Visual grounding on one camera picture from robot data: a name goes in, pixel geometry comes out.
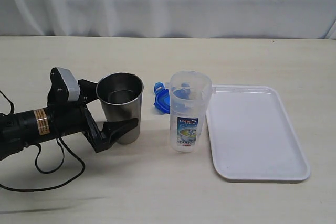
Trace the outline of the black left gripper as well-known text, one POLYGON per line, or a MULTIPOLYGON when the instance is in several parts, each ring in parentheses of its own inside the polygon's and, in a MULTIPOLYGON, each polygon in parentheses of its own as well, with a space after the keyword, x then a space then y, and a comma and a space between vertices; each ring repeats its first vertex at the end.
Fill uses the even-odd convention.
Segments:
POLYGON ((67 136, 82 132, 96 153, 108 149, 115 143, 127 145, 139 137, 139 120, 132 118, 117 122, 104 122, 99 130, 87 104, 98 99, 97 83, 85 79, 78 80, 79 100, 68 102, 68 91, 60 73, 53 67, 50 72, 51 88, 47 96, 47 108, 55 132, 67 136))

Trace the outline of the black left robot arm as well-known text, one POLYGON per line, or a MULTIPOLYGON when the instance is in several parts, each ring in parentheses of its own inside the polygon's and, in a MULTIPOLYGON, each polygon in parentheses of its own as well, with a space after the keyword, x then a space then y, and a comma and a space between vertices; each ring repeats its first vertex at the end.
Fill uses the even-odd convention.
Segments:
POLYGON ((87 104, 96 100, 96 83, 76 80, 70 70, 53 67, 47 106, 1 115, 1 159, 31 145, 81 132, 95 152, 108 150, 136 128, 139 119, 104 122, 99 129, 87 104))

